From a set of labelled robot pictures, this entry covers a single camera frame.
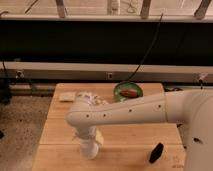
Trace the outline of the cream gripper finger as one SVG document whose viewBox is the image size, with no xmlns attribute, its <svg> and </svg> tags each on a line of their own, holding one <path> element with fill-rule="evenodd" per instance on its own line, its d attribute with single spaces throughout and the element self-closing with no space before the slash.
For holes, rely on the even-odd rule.
<svg viewBox="0 0 213 171">
<path fill-rule="evenodd" d="M 103 135 L 102 135 L 102 133 L 101 133 L 99 130 L 96 130 L 96 142 L 97 142 L 99 145 L 103 145 L 103 144 L 104 144 Z"/>
</svg>

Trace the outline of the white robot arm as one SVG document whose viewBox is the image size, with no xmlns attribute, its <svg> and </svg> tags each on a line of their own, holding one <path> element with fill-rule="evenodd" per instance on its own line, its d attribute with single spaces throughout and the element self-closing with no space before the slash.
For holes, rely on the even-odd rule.
<svg viewBox="0 0 213 171">
<path fill-rule="evenodd" d="M 75 128 L 87 159 L 99 151 L 95 142 L 98 125 L 187 123 L 184 171 L 213 171 L 213 90 L 164 92 L 105 105 L 96 105 L 90 94 L 80 92 L 66 121 Z"/>
</svg>

